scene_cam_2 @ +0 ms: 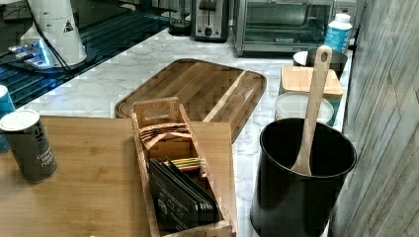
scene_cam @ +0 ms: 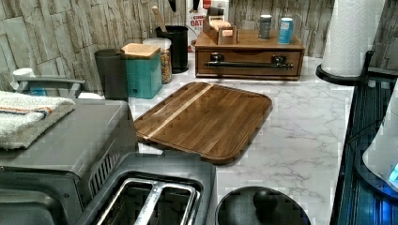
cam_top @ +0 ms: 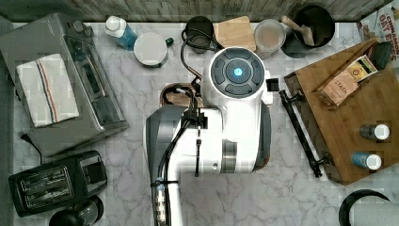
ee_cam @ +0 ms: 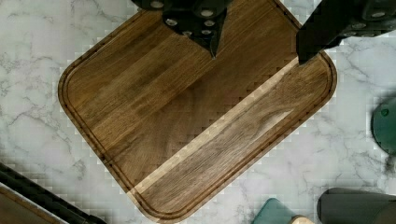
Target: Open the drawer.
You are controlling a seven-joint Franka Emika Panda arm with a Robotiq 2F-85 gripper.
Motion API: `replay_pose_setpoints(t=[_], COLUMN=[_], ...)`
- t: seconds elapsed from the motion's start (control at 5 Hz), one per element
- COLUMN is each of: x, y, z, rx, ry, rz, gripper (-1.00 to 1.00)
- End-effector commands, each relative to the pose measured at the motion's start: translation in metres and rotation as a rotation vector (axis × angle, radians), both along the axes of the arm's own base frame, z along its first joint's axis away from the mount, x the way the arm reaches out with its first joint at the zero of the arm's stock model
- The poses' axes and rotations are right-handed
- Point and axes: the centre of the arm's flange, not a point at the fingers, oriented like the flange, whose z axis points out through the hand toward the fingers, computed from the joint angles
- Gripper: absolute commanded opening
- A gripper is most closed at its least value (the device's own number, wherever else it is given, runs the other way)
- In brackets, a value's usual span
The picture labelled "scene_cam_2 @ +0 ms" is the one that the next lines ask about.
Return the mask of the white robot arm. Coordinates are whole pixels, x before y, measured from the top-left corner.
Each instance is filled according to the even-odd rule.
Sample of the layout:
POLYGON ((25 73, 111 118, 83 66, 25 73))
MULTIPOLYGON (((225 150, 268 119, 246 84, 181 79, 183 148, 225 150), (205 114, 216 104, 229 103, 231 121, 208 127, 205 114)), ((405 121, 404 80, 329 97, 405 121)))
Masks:
POLYGON ((92 60, 83 45, 70 0, 13 0, 1 7, 5 22, 30 20, 16 45, 7 53, 41 73, 73 73, 92 60))

